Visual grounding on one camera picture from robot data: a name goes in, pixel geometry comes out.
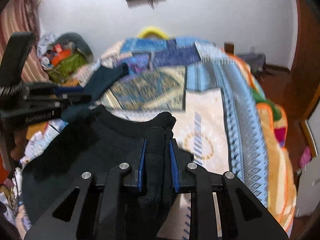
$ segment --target bed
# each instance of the bed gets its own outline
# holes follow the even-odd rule
[[[233,171],[290,234],[296,189],[284,147],[286,114],[266,100],[250,67],[208,41],[129,38],[73,77],[85,86],[99,67],[121,63],[127,63],[129,74],[95,104],[132,121],[171,112],[177,119],[173,133],[179,147],[208,171]],[[38,155],[55,136],[35,142]],[[177,198],[158,237],[188,239],[189,201],[189,194]],[[221,236],[219,219],[217,223]]]

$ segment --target striped curtain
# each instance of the striped curtain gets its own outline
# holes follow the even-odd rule
[[[29,31],[39,38],[38,1],[10,0],[0,14],[0,61],[12,33]],[[25,82],[49,80],[36,56],[36,45],[26,60],[21,76]]]

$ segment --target wooden floor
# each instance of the wooden floor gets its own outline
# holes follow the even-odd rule
[[[302,128],[299,124],[300,117],[304,113],[307,103],[297,97],[295,92],[295,86],[292,83],[290,74],[284,71],[269,70],[275,74],[263,75],[262,78],[258,78],[258,81],[263,88],[266,97],[276,104],[281,105],[288,118],[288,133],[285,147],[288,149],[289,157],[292,162],[293,171],[299,169],[299,159],[303,150],[307,146]],[[293,228],[291,238],[295,236],[303,229],[307,223],[309,217],[295,218],[293,220]]]

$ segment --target triangular cutout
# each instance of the triangular cutout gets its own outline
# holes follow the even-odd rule
[[[57,207],[57,209],[53,211],[52,216],[65,222],[69,222],[71,220],[79,193],[80,189],[75,188],[70,195]]]
[[[236,194],[238,196],[245,221],[250,221],[252,219],[262,217],[262,212],[257,208],[257,206],[252,202],[252,200],[242,191],[242,189],[237,188]]]

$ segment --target metal bolt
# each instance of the metal bolt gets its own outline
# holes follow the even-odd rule
[[[128,163],[121,163],[119,165],[119,167],[120,167],[120,169],[125,170],[125,169],[129,168],[129,164]]]
[[[188,163],[188,168],[189,168],[189,169],[194,170],[196,167],[198,167],[197,164],[195,164],[195,163]]]
[[[228,179],[233,179],[235,177],[235,175],[231,172],[231,171],[227,171],[224,174]]]
[[[88,171],[86,171],[86,172],[82,173],[81,177],[82,177],[83,179],[88,179],[88,178],[91,177],[91,173],[88,172]]]

